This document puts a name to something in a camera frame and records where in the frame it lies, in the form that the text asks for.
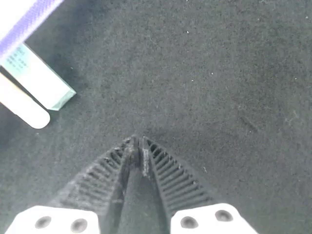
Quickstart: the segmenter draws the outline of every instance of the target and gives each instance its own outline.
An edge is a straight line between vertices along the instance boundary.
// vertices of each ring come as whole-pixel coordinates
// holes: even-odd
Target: purple striped object
[[[23,43],[62,2],[63,0],[8,0],[1,2],[0,14],[2,18],[0,22],[0,32],[4,33],[0,35],[0,64],[1,61],[11,54],[17,46]]]

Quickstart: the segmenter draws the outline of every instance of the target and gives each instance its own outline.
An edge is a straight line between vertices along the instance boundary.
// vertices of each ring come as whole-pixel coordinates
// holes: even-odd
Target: dark carpet
[[[42,130],[0,107],[0,232],[138,134],[259,233],[311,233],[311,1],[66,0],[27,43],[78,94]]]

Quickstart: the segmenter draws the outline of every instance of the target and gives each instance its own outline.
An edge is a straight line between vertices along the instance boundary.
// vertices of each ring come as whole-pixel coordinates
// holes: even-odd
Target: white tube
[[[49,113],[1,73],[0,102],[33,128],[43,128],[50,122]]]

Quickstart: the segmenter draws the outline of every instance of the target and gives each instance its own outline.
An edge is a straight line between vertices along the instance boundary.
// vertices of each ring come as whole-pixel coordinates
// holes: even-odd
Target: black felt surface
[[[312,3],[66,0],[27,41],[78,93],[42,130],[0,107],[0,226],[147,135],[262,234],[311,232]]]

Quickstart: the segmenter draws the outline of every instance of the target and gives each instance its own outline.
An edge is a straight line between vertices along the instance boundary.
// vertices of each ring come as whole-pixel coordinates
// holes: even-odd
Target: ribbed gripper pad
[[[171,156],[157,143],[144,138],[150,153],[152,170],[164,208],[170,215],[178,210],[213,204],[213,196],[198,180],[191,168]]]
[[[126,139],[100,156],[86,170],[77,174],[50,205],[104,215],[110,204],[123,203],[123,189],[129,176],[129,161],[137,148],[135,144],[135,137]]]

